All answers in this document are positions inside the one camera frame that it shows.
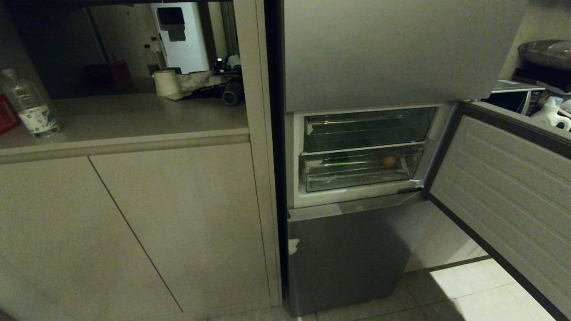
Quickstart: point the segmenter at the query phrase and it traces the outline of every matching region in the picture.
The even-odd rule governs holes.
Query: beige cabinet
[[[86,157],[0,165],[0,195],[0,260],[73,319],[180,313]]]
[[[90,159],[184,312],[269,306],[249,143]]]

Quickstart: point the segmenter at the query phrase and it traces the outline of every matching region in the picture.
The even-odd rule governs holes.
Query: stainless steel door
[[[571,134],[461,103],[425,189],[544,305],[571,318]]]
[[[390,295],[430,210],[419,192],[290,210],[290,314]]]
[[[287,111],[485,98],[527,0],[284,0]]]

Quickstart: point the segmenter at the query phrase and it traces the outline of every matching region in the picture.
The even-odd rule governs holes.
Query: bottle cap
[[[2,70],[2,74],[10,79],[16,78],[16,70],[12,68]]]
[[[542,110],[545,110],[548,113],[557,113],[562,101],[563,98],[551,96],[545,105],[543,105]]]

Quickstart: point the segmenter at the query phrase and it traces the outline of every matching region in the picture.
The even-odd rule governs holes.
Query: white panel
[[[1,165],[0,195],[0,257],[72,318],[180,313],[87,158]]]
[[[256,178],[258,208],[266,254],[272,305],[281,301],[279,270],[278,210],[274,184],[270,84],[263,0],[234,3],[236,31],[242,60],[244,94],[248,101],[248,129]]]
[[[185,41],[170,41],[168,31],[158,30],[163,39],[164,53],[168,66],[180,67],[183,74],[208,70],[208,56],[204,45],[202,26],[200,25],[198,5],[190,2],[152,3],[152,14],[155,17],[157,26],[159,26],[157,9],[168,7],[179,7],[182,9],[184,34],[186,36]]]
[[[250,144],[91,160],[183,311],[268,299]]]
[[[430,192],[571,317],[571,160],[463,117]]]

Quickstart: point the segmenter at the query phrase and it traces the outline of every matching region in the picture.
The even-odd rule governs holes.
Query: white door
[[[571,318],[571,134],[461,103],[427,196],[557,320]]]
[[[269,305],[249,143],[90,159],[184,312]]]

